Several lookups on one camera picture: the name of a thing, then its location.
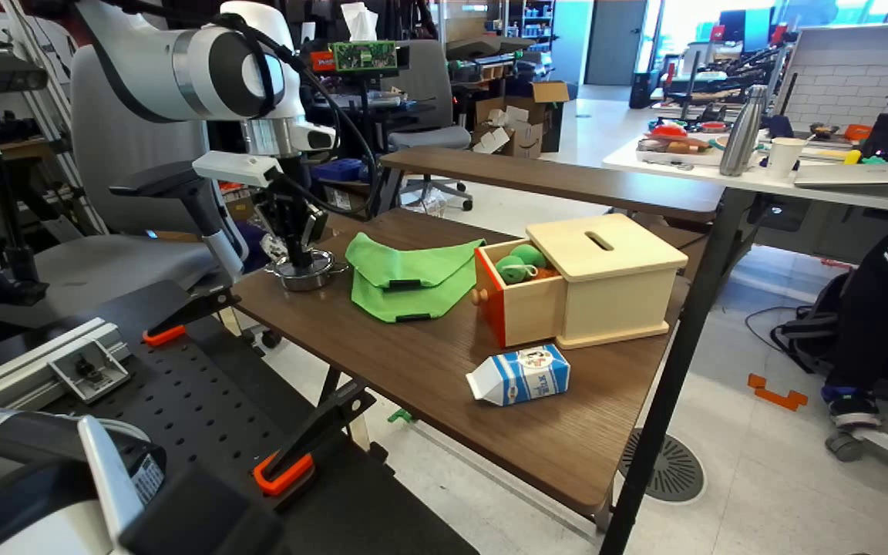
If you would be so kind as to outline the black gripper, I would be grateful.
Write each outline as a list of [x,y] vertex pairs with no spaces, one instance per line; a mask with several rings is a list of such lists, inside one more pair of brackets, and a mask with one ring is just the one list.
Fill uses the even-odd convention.
[[269,188],[257,190],[254,200],[292,261],[299,261],[324,232],[327,213],[315,202],[313,190],[283,170]]

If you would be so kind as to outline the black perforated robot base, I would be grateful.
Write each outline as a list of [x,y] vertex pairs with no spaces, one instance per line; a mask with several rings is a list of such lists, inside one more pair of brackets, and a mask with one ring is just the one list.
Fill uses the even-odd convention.
[[125,345],[129,382],[77,414],[144,431],[168,470],[164,516],[147,528],[152,555],[210,555],[212,528],[232,529],[229,555],[475,555],[421,503],[383,453],[342,427],[310,443],[315,470],[266,495],[254,465],[286,448],[317,414],[279,378],[258,352],[226,333],[196,333],[164,348]]

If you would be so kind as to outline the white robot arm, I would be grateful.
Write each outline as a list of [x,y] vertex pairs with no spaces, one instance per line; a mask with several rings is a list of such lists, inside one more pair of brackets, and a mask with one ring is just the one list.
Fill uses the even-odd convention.
[[321,274],[334,264],[313,239],[324,213],[313,190],[280,163],[334,144],[336,129],[313,124],[304,109],[304,80],[289,24],[280,10],[226,0],[212,21],[168,31],[144,17],[144,4],[77,0],[97,57],[119,97],[152,124],[242,119],[250,150],[207,150],[179,170],[172,198],[198,222],[207,246],[226,268],[226,214],[212,183],[254,185],[258,213],[283,244],[280,271]]

